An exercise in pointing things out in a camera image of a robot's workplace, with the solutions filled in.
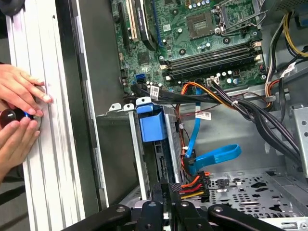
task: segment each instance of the barcode sticker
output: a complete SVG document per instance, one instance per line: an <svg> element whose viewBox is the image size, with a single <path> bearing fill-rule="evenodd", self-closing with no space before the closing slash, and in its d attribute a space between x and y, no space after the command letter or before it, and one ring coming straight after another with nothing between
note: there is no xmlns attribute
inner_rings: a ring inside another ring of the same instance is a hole
<svg viewBox="0 0 308 231"><path fill-rule="evenodd" d="M210 112L198 112L198 113L196 113L196 118L205 119L205 120L212 120L212 115L211 115Z"/></svg>
<svg viewBox="0 0 308 231"><path fill-rule="evenodd" d="M170 24L167 24L167 25L164 25L163 26L163 31L166 32L166 31L170 31L171 30L171 25Z"/></svg>
<svg viewBox="0 0 308 231"><path fill-rule="evenodd" d="M291 63L288 68L283 72L283 74L280 76L280 78L283 78L285 77L286 74L290 73L291 71L293 71L295 69L295 65L296 65L296 62L294 63Z"/></svg>
<svg viewBox="0 0 308 231"><path fill-rule="evenodd" d="M158 100L158 95L159 95L159 87L156 86L151 86L150 88L150 97L153 100Z"/></svg>

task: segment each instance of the hand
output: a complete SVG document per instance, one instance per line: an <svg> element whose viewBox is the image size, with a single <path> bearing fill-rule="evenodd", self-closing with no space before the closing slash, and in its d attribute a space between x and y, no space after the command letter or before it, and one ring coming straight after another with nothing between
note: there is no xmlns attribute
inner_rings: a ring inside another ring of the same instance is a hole
<svg viewBox="0 0 308 231"><path fill-rule="evenodd" d="M44 81L31 77L12 65L0 65L0 100L5 100L30 115L43 116L33 96L46 103L50 103L52 99L34 85L42 86Z"/></svg>
<svg viewBox="0 0 308 231"><path fill-rule="evenodd" d="M38 136L37 121L26 117L0 130L0 183L12 167L25 160Z"/></svg>

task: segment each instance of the aluminum rail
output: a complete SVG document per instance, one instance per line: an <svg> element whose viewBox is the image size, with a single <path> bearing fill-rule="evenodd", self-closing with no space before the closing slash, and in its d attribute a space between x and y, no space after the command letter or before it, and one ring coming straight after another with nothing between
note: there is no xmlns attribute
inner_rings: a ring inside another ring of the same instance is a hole
<svg viewBox="0 0 308 231"><path fill-rule="evenodd" d="M41 136L24 162L30 228L62 230L85 218L67 96L55 2L26 0L7 17L12 65L45 80L54 103L44 112Z"/></svg>

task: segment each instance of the green circuit board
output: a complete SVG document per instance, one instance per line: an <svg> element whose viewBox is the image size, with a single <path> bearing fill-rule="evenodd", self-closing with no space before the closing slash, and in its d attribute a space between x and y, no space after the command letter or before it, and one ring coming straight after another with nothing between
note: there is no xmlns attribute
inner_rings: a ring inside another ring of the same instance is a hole
<svg viewBox="0 0 308 231"><path fill-rule="evenodd" d="M161 68L160 61L162 60L179 60L201 53L213 52L222 48L232 47L234 45L243 44L248 41L261 40L261 33L255 27L248 27L244 31L237 31L227 36L216 35L214 31L209 28L216 26L217 18L211 13L214 5L221 2L219 0L211 0L209 4L197 6L190 9L189 5L201 3L199 0L154 0L156 21L158 24L158 31L160 38L157 39L157 49L150 51L146 48L144 43L139 41L130 41L129 49L124 46L123 29L119 22L115 22L115 34L119 52L119 59L121 69L125 72L125 79L123 80L124 92L132 94L130 87L136 83L135 75L146 74L144 84L153 84L161 86L161 89L171 92L180 92L182 84L185 81L194 81L196 77L190 77L179 81L167 81L163 76L164 70ZM127 0L113 0L112 11L113 16L119 15L118 4L122 3L126 27L130 27ZM235 0L227 4L226 12L230 25L237 23L240 20L253 15L254 8L252 0ZM200 22L196 18L204 14L204 19L207 21ZM202 33L208 33L206 36L198 37L197 32L192 33L192 26L199 29ZM235 87L246 87L264 83L262 73L260 72L260 65L263 64L263 58L251 64L246 64L235 69L231 69L231 76L221 76L220 85L223 89L230 89ZM209 78L215 76L217 72L201 75L198 78Z"/></svg>

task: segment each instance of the motherboard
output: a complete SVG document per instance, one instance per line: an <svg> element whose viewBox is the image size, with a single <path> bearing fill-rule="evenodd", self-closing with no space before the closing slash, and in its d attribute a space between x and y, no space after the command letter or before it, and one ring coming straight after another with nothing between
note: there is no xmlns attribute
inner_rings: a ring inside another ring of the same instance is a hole
<svg viewBox="0 0 308 231"><path fill-rule="evenodd" d="M124 92L179 93L187 81L223 89L263 84L253 0L112 0Z"/></svg>

